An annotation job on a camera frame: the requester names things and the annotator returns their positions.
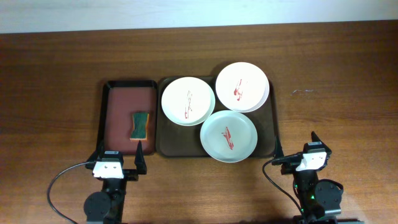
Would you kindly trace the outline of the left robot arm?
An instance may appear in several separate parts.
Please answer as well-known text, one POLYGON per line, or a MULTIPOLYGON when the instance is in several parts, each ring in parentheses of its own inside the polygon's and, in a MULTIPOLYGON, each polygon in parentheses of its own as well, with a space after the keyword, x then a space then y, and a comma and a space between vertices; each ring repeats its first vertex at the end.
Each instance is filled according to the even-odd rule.
POLYGON ((128 182, 136 182, 140 175, 147 174, 147 166, 138 142, 135 153, 135 169, 123 169, 123 154, 119 151, 106 151, 104 143, 87 160, 87 169, 92 170, 93 177, 102 181, 102 189, 94 192, 85 200, 83 209, 87 223, 121 223, 123 219, 124 200, 128 182))

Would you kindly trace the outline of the small black red tray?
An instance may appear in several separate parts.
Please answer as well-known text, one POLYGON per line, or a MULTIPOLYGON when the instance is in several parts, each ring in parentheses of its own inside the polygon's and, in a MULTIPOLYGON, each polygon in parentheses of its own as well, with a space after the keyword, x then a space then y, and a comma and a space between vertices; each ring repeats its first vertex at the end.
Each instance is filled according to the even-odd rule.
POLYGON ((106 151, 134 155, 138 141, 131 141, 132 115, 149 113, 147 140, 142 140, 145 155, 155 152, 157 84, 153 80, 116 80, 104 84, 96 146, 104 141, 106 151))

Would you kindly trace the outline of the green orange sponge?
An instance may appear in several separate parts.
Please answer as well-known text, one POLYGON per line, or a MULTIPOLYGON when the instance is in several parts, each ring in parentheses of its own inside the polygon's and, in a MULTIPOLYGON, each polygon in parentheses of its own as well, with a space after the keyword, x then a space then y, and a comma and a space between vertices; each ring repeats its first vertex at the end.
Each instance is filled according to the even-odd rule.
POLYGON ((132 115, 131 141, 147 140, 149 132, 149 113, 137 112, 132 115))

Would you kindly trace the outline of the white plate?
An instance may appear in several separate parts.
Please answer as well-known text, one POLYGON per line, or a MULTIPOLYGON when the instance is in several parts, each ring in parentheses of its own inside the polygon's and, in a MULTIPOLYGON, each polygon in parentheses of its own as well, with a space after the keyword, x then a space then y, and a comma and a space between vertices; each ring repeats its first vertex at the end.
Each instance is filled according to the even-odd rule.
POLYGON ((161 108, 166 117, 181 126, 204 122, 215 108, 215 94, 205 81, 182 77, 169 83, 161 96, 161 108))
POLYGON ((247 62, 236 62, 220 71, 215 90, 225 107, 248 113, 259 109, 266 102, 270 84, 259 67, 247 62))

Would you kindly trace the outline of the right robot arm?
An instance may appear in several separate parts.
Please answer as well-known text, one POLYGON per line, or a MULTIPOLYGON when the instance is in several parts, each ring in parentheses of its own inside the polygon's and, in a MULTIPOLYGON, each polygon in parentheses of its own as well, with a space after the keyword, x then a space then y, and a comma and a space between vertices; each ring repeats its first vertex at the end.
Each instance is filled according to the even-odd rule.
POLYGON ((318 172, 327 166, 331 149, 311 132, 311 141, 303 145, 303 151, 282 156, 271 162, 281 166, 282 175, 293 175, 293 190, 300 215, 295 223, 336 223, 341 213, 343 185, 330 179, 319 179, 318 172))

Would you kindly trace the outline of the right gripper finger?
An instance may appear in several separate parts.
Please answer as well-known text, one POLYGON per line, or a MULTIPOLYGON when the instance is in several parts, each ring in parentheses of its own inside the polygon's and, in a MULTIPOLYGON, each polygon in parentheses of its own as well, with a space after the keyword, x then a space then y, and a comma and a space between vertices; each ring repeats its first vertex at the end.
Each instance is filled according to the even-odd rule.
POLYGON ((275 136, 274 159, 284 157, 282 145, 278 136, 275 136))
POLYGON ((311 132, 311 139, 313 146, 316 146, 317 148, 324 148, 326 154, 328 156, 331 155, 331 149, 318 137, 318 135, 314 131, 311 132))

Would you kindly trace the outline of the pale blue plate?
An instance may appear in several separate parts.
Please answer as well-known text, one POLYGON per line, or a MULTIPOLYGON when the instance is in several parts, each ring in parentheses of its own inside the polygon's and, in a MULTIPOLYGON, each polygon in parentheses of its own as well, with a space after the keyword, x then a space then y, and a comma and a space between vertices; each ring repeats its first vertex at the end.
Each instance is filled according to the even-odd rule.
POLYGON ((231 110, 213 113, 201 126, 200 141, 217 161, 235 163, 248 158, 257 146, 257 130, 244 114, 231 110))

